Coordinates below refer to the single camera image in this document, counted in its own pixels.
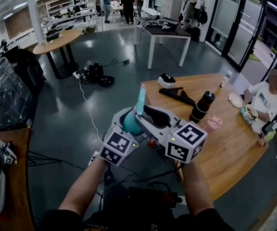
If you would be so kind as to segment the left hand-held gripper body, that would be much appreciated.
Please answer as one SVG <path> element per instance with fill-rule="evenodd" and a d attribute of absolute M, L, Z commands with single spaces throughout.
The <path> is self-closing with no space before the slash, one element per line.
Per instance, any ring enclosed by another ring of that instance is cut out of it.
<path fill-rule="evenodd" d="M 120 166 L 122 162 L 139 147 L 132 134 L 114 126 L 107 131 L 99 152 L 101 158 L 112 165 Z"/>

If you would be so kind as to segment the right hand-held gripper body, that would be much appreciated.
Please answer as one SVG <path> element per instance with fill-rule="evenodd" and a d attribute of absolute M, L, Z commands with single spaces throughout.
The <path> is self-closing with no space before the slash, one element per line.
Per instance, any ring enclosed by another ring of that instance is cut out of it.
<path fill-rule="evenodd" d="M 208 133 L 194 122 L 174 128 L 167 137 L 165 155 L 189 164 L 203 149 Z"/>

